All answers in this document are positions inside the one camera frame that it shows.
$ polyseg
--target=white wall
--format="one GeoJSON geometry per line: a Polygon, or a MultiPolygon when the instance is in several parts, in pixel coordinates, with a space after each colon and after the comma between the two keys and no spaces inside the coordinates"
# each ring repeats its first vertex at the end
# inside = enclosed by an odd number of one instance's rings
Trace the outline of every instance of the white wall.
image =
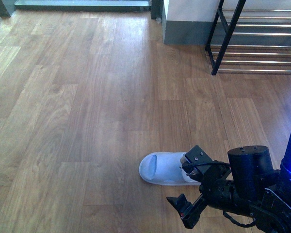
{"type": "MultiPolygon", "coordinates": [[[[238,0],[226,0],[223,8],[235,9],[237,2],[238,0]]],[[[169,21],[211,22],[218,5],[219,0],[164,0],[166,18],[169,21]]],[[[291,0],[247,0],[244,9],[291,9],[291,0]]],[[[289,13],[276,13],[276,15],[291,16],[289,13]]]]}
{"type": "Polygon", "coordinates": [[[166,18],[167,18],[167,15],[168,15],[168,6],[169,6],[169,0],[164,0],[166,18]]]}

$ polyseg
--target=slide sandal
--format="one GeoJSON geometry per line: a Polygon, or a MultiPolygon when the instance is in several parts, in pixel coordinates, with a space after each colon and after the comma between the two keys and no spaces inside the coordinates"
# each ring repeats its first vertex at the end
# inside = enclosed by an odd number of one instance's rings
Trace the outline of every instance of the slide sandal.
{"type": "Polygon", "coordinates": [[[152,184],[183,186],[200,185],[200,182],[188,177],[180,168],[181,157],[185,152],[155,152],[147,155],[139,165],[141,178],[152,184]]]}

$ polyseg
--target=metal shoe rack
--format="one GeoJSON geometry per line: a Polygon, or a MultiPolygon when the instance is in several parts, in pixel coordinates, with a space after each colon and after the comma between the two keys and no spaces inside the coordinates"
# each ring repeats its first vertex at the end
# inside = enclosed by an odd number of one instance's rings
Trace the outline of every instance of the metal shoe rack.
{"type": "Polygon", "coordinates": [[[289,13],[291,10],[249,10],[243,9],[246,0],[239,0],[235,10],[222,9],[224,0],[220,0],[214,22],[205,46],[208,52],[210,63],[212,66],[212,75],[216,75],[218,71],[227,72],[267,72],[267,73],[291,73],[291,46],[277,45],[229,45],[232,36],[263,36],[263,37],[291,37],[291,33],[264,33],[261,29],[289,29],[291,31],[291,16],[243,16],[242,12],[249,14],[272,14],[272,13],[289,13]],[[233,13],[232,17],[224,16],[224,12],[233,13]],[[225,37],[222,45],[211,45],[211,41],[216,29],[218,20],[221,20],[225,37]],[[238,23],[239,19],[258,21],[258,23],[238,23]],[[247,28],[258,32],[235,32],[235,29],[247,28]],[[223,60],[223,57],[232,57],[232,60],[223,60]],[[227,65],[228,68],[220,68],[220,65],[227,65]]]}

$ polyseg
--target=cable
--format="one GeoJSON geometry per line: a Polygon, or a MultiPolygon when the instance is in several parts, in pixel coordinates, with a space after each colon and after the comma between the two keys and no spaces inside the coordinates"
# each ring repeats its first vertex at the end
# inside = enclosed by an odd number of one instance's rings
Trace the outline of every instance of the cable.
{"type": "Polygon", "coordinates": [[[198,163],[184,164],[184,165],[182,165],[182,168],[183,169],[184,168],[193,168],[193,167],[197,167],[197,166],[207,166],[207,165],[223,165],[223,166],[231,167],[230,164],[219,162],[219,161],[213,161],[213,162],[203,163],[203,164],[198,164],[198,163]]]}
{"type": "Polygon", "coordinates": [[[232,223],[234,223],[235,225],[239,226],[239,227],[243,227],[243,228],[249,228],[249,227],[254,227],[256,225],[256,222],[253,220],[252,223],[249,224],[242,224],[238,221],[236,221],[235,219],[233,219],[233,217],[231,215],[229,215],[227,212],[223,211],[223,216],[228,218],[232,223]]]}

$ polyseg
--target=rack leg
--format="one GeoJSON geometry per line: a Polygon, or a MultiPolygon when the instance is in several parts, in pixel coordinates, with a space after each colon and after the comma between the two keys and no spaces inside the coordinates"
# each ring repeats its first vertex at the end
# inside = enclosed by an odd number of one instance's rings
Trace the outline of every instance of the rack leg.
{"type": "Polygon", "coordinates": [[[212,72],[211,72],[212,75],[216,75],[218,72],[219,66],[222,62],[223,56],[224,56],[225,51],[228,47],[229,41],[231,40],[231,37],[233,35],[233,32],[235,30],[236,24],[238,22],[239,16],[241,15],[241,12],[243,10],[243,6],[245,3],[246,3],[246,0],[239,0],[237,3],[237,7],[236,7],[236,10],[234,12],[233,18],[231,20],[231,23],[229,24],[228,32],[226,33],[226,35],[224,37],[220,52],[217,56],[214,67],[212,69],[212,72]]]}

